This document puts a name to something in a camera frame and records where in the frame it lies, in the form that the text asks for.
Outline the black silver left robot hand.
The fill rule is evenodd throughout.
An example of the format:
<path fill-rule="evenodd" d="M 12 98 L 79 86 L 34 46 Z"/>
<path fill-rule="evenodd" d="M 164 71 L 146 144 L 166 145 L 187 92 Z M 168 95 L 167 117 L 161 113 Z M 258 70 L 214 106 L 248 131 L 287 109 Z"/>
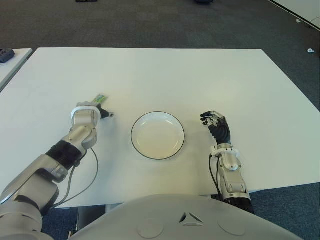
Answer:
<path fill-rule="evenodd" d="M 74 109 L 74 112 L 76 111 L 82 111 L 82 110 L 93 110 L 98 112 L 101 119 L 105 118 L 111 118 L 114 116 L 113 112 L 109 112 L 102 108 L 102 104 L 95 101 L 85 101 L 85 102 L 79 102 L 76 105 L 76 108 Z"/>

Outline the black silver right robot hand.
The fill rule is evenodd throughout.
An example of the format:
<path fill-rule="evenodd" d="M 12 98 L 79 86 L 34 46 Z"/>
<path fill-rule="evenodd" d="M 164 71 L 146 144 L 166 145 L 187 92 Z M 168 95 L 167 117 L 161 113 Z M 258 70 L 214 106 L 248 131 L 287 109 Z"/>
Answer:
<path fill-rule="evenodd" d="M 231 144 L 231 132 L 226 118 L 217 111 L 207 111 L 200 115 L 200 120 L 207 126 L 218 145 Z"/>

